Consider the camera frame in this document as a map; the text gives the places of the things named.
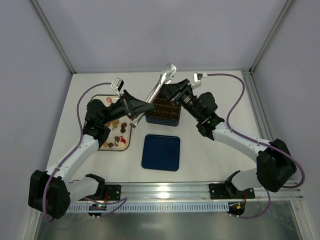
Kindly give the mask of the silver metal tongs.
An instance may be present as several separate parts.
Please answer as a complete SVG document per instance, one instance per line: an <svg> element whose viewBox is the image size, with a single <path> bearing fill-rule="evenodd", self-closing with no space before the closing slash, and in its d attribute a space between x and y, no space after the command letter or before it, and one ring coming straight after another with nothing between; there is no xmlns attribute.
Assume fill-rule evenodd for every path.
<svg viewBox="0 0 320 240"><path fill-rule="evenodd" d="M153 101L157 97L157 95L159 94L161 87L163 85L169 84L171 82L176 71L177 71L177 67L174 64L167 63L165 65L162 72L160 73L160 77L159 77L156 85L154 86L154 88L152 89L152 91L150 92L148 97L146 98L146 100L145 100L146 103L153 105ZM145 111L144 113L141 113L140 115L136 116L131 121L130 126L135 129L138 126L139 122L142 120L142 118L145 115L147 115L148 113L149 112Z"/></svg>

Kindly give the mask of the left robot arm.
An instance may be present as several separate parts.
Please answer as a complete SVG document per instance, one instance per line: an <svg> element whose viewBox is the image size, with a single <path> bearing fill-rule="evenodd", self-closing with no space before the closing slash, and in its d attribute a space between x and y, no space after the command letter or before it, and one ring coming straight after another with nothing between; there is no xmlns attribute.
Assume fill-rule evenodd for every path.
<svg viewBox="0 0 320 240"><path fill-rule="evenodd" d="M83 163L107 141L111 129L106 125L124 116L135 118L155 109L152 103L139 100L127 91L109 106L92 99L86 106L85 123L80 138L56 164L45 171L36 170L30 177L28 206L54 219L61 218L70 204L86 197L101 200L106 194L105 179L89 173L81 180L71 178Z"/></svg>

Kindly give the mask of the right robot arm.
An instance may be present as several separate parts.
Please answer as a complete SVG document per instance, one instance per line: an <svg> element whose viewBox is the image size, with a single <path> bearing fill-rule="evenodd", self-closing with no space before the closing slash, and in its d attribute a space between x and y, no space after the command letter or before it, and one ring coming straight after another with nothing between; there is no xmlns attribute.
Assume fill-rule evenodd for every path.
<svg viewBox="0 0 320 240"><path fill-rule="evenodd" d="M216 114L218 106L213 94L205 92L200 96L194 95L188 79L165 84L160 93L168 101L180 104L197 120L196 128L202 136L228 145L255 162L255 168L238 170L225 180L224 191L230 198L237 198L245 190L257 187L276 193L297 171L282 140L254 138L232 128Z"/></svg>

